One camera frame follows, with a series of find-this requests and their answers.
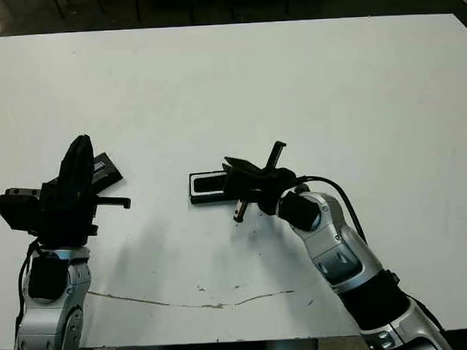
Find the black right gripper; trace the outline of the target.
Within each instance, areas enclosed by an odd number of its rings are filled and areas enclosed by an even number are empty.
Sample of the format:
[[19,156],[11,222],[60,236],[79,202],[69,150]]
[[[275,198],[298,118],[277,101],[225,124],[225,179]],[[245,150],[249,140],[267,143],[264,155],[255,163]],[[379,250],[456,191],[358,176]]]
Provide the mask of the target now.
[[222,190],[226,196],[238,201],[233,216],[235,221],[243,221],[249,203],[257,203],[267,215],[275,214],[279,198],[287,189],[286,169],[276,167],[284,148],[285,143],[275,141],[263,168],[245,159],[224,157],[226,178]]

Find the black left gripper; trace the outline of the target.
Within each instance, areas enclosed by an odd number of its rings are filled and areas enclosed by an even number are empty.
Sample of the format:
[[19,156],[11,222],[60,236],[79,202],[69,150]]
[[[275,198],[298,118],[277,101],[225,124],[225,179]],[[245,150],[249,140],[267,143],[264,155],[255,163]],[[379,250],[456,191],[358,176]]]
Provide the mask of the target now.
[[93,170],[90,136],[79,135],[61,162],[59,183],[47,182],[41,188],[31,233],[43,246],[83,246],[97,235],[93,219],[99,206],[131,208],[130,198],[98,196],[91,184]]

